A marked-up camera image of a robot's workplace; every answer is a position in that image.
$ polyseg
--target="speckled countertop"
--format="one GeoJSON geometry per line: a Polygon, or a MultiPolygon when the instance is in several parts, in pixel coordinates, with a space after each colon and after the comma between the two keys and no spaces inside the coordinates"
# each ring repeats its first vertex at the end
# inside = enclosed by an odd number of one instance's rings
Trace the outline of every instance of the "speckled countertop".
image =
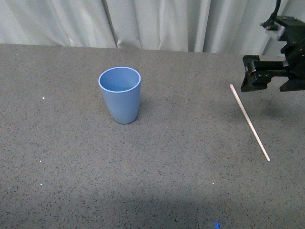
{"type": "Polygon", "coordinates": [[[0,45],[0,228],[305,227],[305,92],[241,93],[242,56],[0,45]],[[142,76],[112,120],[98,77],[142,76]],[[233,84],[271,158],[230,90],[233,84]]]}

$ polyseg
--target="plastic cup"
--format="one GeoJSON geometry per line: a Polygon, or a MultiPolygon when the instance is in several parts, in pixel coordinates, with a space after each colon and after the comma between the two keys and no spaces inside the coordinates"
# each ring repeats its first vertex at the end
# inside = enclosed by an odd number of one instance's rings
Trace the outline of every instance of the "plastic cup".
{"type": "Polygon", "coordinates": [[[140,74],[128,67],[111,68],[100,75],[99,85],[114,120],[120,124],[134,121],[140,107],[140,74]]]}

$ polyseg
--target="wooden stick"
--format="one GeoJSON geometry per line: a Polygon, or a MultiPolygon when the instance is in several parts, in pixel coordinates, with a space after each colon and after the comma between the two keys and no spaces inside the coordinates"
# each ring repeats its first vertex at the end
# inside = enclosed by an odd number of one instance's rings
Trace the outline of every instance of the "wooden stick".
{"type": "Polygon", "coordinates": [[[248,122],[248,124],[249,124],[249,126],[250,126],[250,128],[251,128],[251,130],[252,130],[252,132],[253,132],[253,134],[254,134],[254,136],[255,136],[255,138],[256,138],[258,144],[259,144],[259,146],[261,147],[261,149],[262,149],[262,151],[263,151],[263,153],[264,153],[264,155],[265,155],[267,161],[270,161],[270,158],[269,158],[269,156],[268,156],[268,154],[267,154],[267,152],[266,152],[266,150],[265,150],[265,148],[264,148],[264,146],[263,146],[261,140],[259,139],[259,137],[258,137],[258,135],[257,135],[257,133],[256,133],[256,131],[255,131],[255,129],[254,129],[254,126],[253,126],[252,123],[251,123],[251,120],[250,120],[250,118],[249,118],[249,116],[248,116],[246,110],[244,109],[244,106],[243,106],[243,104],[242,104],[242,101],[240,101],[240,99],[239,99],[239,97],[238,97],[238,94],[236,93],[236,90],[235,90],[233,84],[230,85],[230,88],[231,88],[231,91],[233,92],[233,95],[234,95],[234,97],[235,97],[235,99],[236,99],[236,101],[237,101],[237,103],[238,103],[240,109],[242,110],[242,112],[243,112],[243,114],[244,114],[244,117],[246,118],[246,120],[247,120],[247,122],[248,122]]]}

